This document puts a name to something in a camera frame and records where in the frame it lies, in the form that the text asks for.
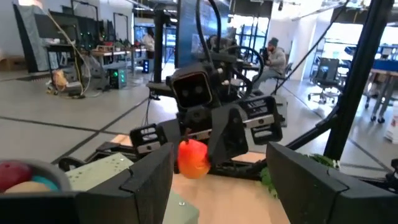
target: bowl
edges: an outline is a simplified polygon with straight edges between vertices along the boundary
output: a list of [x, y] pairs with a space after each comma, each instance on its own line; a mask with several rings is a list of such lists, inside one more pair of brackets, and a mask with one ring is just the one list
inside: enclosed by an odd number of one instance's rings
[[6, 161], [16, 161], [28, 165], [32, 169], [34, 177], [39, 176], [46, 178], [47, 180], [55, 184], [59, 191], [67, 192], [72, 190], [67, 175], [58, 167], [49, 164], [48, 162], [42, 162], [32, 159], [0, 159], [0, 162]]

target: black cable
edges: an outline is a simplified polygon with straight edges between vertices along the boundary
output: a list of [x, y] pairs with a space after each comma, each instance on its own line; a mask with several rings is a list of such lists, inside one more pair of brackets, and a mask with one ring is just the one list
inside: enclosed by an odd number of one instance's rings
[[205, 36], [203, 35], [203, 31], [201, 29], [200, 1], [201, 0], [197, 0], [196, 11], [195, 11], [197, 30], [198, 30], [198, 35], [199, 35], [201, 46], [203, 47], [203, 52], [205, 53], [206, 59], [207, 59], [207, 61], [209, 61], [211, 69], [214, 72], [216, 70], [216, 68], [214, 66], [213, 60], [211, 59], [210, 51], [209, 51], [209, 48], [207, 47]]
[[276, 94], [276, 91], [282, 87], [282, 85], [293, 75], [293, 73], [299, 68], [299, 66], [305, 61], [305, 59], [310, 55], [310, 53], [315, 49], [315, 47], [317, 47], [317, 45], [321, 42], [321, 40], [324, 38], [324, 36], [326, 36], [326, 33], [329, 31], [329, 29], [331, 28], [331, 26], [333, 25], [333, 23], [336, 22], [337, 18], [341, 15], [341, 13], [343, 13], [343, 11], [345, 10], [345, 7], [347, 6], [347, 4], [349, 3], [349, 0], [347, 0], [344, 5], [341, 7], [341, 10], [338, 12], [338, 14], [330, 21], [329, 26], [326, 28], [326, 30], [323, 32], [323, 34], [321, 35], [321, 37], [317, 40], [317, 42], [312, 46], [312, 48], [305, 54], [305, 56], [301, 59], [301, 61], [296, 65], [296, 67], [294, 67], [291, 71], [291, 73], [282, 81], [282, 83], [280, 83], [280, 85], [277, 86], [277, 88], [275, 88], [275, 90], [271, 93], [272, 95]]
[[263, 61], [263, 59], [262, 59], [262, 57], [261, 57], [261, 54], [257, 51], [257, 50], [254, 50], [254, 49], [252, 49], [252, 48], [250, 48], [250, 47], [246, 47], [246, 46], [238, 46], [238, 45], [235, 45], [235, 46], [231, 46], [231, 47], [227, 47], [226, 49], [223, 49], [223, 52], [224, 51], [228, 51], [228, 50], [231, 50], [231, 49], [246, 49], [246, 50], [251, 50], [251, 52], [253, 52], [260, 60], [259, 60], [259, 62], [260, 62], [260, 67], [259, 67], [259, 73], [257, 74], [257, 78], [255, 79], [255, 80], [253, 80], [252, 82], [253, 83], [255, 83], [256, 81], [258, 81], [258, 79], [260, 79], [260, 77], [261, 77], [261, 75], [262, 75], [262, 71], [264, 70], [264, 61]]
[[221, 15], [220, 11], [218, 10], [218, 7], [214, 0], [208, 0], [214, 10], [214, 13], [216, 14], [216, 19], [217, 19], [217, 39], [216, 39], [216, 49], [215, 52], [218, 53], [220, 52], [220, 46], [221, 46]]
[[242, 75], [239, 71], [237, 71], [236, 68], [233, 67], [232, 71], [238, 78], [242, 79], [243, 82], [245, 83], [245, 85], [239, 86], [239, 87], [246, 87], [246, 91], [244, 92], [244, 95], [242, 96], [242, 98], [238, 99], [237, 101], [241, 101], [241, 100], [245, 100], [245, 99], [249, 98], [251, 92], [253, 91], [253, 82], [250, 81], [250, 79], [248, 79], [244, 75]]
[[[166, 67], [167, 62], [169, 62], [169, 60], [170, 60], [170, 58], [172, 57], [173, 54], [174, 54], [174, 51], [172, 50], [171, 53], [169, 54], [169, 56], [167, 57], [166, 62], [164, 63], [162, 71]], [[142, 119], [142, 123], [141, 123], [142, 125], [141, 126], [147, 126], [149, 124], [149, 106], [150, 106], [150, 92], [149, 92], [149, 96], [148, 96], [148, 104], [147, 104], [147, 109], [146, 109], [146, 112], [145, 112], [145, 117], [144, 117], [144, 119]]]

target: computer tower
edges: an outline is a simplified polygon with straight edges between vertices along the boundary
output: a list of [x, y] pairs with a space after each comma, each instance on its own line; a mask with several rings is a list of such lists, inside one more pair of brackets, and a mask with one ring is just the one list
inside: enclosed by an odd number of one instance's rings
[[126, 68], [110, 68], [108, 69], [109, 86], [112, 89], [122, 89], [127, 86], [127, 70]]

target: beanie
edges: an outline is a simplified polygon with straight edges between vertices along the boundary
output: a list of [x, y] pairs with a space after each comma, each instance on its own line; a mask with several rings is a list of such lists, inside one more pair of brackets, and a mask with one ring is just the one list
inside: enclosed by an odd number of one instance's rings
[[271, 44], [271, 45], [274, 46], [274, 47], [278, 47], [278, 42], [279, 42], [278, 38], [273, 37], [273, 38], [271, 38], [271, 40], [268, 42], [268, 44]]

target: cable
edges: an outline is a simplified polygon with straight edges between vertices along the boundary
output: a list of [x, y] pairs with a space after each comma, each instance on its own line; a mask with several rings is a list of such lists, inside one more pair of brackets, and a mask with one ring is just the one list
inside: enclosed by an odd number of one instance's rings
[[301, 61], [296, 65], [296, 67], [294, 67], [291, 71], [291, 73], [282, 81], [282, 83], [280, 83], [280, 85], [278, 85], [275, 90], [271, 93], [272, 95], [276, 94], [276, 91], [282, 87], [282, 85], [293, 75], [293, 73], [299, 68], [299, 66], [305, 61], [305, 59], [310, 55], [310, 53], [315, 49], [315, 47], [317, 47], [317, 45], [322, 41], [322, 39], [324, 38], [324, 36], [326, 36], [326, 33], [328, 32], [328, 30], [331, 28], [331, 26], [333, 25], [333, 23], [336, 22], [337, 18], [341, 15], [341, 13], [343, 13], [343, 11], [345, 10], [345, 7], [347, 6], [347, 4], [349, 3], [349, 0], [347, 0], [341, 7], [341, 10], [338, 12], [338, 14], [330, 21], [329, 26], [325, 29], [325, 31], [323, 32], [323, 34], [321, 35], [321, 37], [317, 40], [317, 42], [312, 46], [312, 48], [304, 55], [304, 57], [301, 59]]
[[253, 48], [250, 47], [246, 47], [246, 46], [231, 46], [231, 47], [227, 47], [226, 49], [223, 49], [222, 52], [224, 51], [228, 51], [228, 50], [233, 50], [233, 49], [246, 49], [246, 50], [251, 50], [251, 52], [253, 52], [260, 60], [260, 66], [259, 66], [259, 73], [257, 74], [257, 78], [255, 80], [252, 81], [252, 83], [255, 83], [256, 81], [258, 81], [258, 79], [260, 79], [261, 75], [262, 75], [262, 71], [264, 70], [264, 61], [261, 57], [261, 54], [257, 51], [254, 50]]
[[246, 84], [246, 85], [239, 86], [239, 87], [247, 88], [246, 91], [244, 92], [244, 95], [242, 96], [242, 98], [240, 98], [234, 102], [234, 103], [236, 103], [237, 101], [241, 101], [241, 100], [245, 100], [245, 99], [249, 98], [251, 92], [253, 91], [253, 82], [250, 81], [250, 79], [248, 79], [244, 75], [242, 75], [240, 72], [238, 72], [236, 68], [232, 68], [232, 71], [238, 78], [242, 79]]
[[206, 59], [209, 62], [212, 72], [216, 71], [216, 68], [213, 63], [213, 59], [211, 58], [209, 48], [207, 47], [205, 36], [203, 35], [203, 31], [201, 29], [201, 20], [200, 20], [200, 1], [197, 0], [197, 5], [196, 5], [196, 11], [195, 11], [195, 17], [196, 17], [196, 22], [197, 22], [197, 30], [198, 30], [198, 35], [200, 39], [201, 46], [203, 47], [203, 52], [205, 53]]
[[[169, 60], [170, 60], [170, 58], [172, 57], [173, 54], [174, 54], [174, 50], [171, 51], [171, 53], [167, 57], [166, 62], [164, 63], [164, 66], [162, 68], [162, 71], [166, 67], [167, 62], [169, 62]], [[141, 123], [142, 126], [147, 126], [149, 124], [149, 106], [150, 106], [150, 101], [151, 101], [151, 98], [150, 98], [150, 92], [149, 92], [147, 109], [146, 109], [145, 116], [142, 119], [142, 123]]]
[[83, 63], [86, 65], [87, 69], [88, 69], [88, 83], [86, 88], [83, 88], [83, 84], [81, 84], [81, 93], [80, 96], [83, 96], [85, 94], [85, 92], [87, 91], [88, 87], [90, 86], [90, 82], [91, 82], [91, 72], [90, 72], [90, 66], [88, 65], [88, 63], [86, 62], [86, 60], [84, 59], [84, 57], [82, 56], [82, 54], [80, 53], [80, 51], [75, 47], [75, 45], [73, 44], [73, 42], [70, 40], [70, 38], [68, 37], [68, 35], [65, 33], [65, 31], [58, 25], [58, 23], [55, 21], [55, 19], [51, 16], [50, 11], [47, 13], [48, 17], [52, 20], [52, 22], [54, 23], [54, 25], [58, 28], [58, 30], [61, 32], [61, 34], [64, 36], [64, 38], [67, 40], [67, 42], [73, 47], [74, 51], [76, 51], [76, 53], [79, 55], [79, 57], [81, 58], [81, 60], [83, 61]]
[[215, 52], [218, 53], [220, 51], [220, 46], [221, 46], [221, 15], [220, 11], [218, 10], [218, 7], [214, 0], [208, 0], [214, 10], [214, 13], [216, 14], [216, 19], [217, 19], [217, 42], [216, 42], [216, 49]]

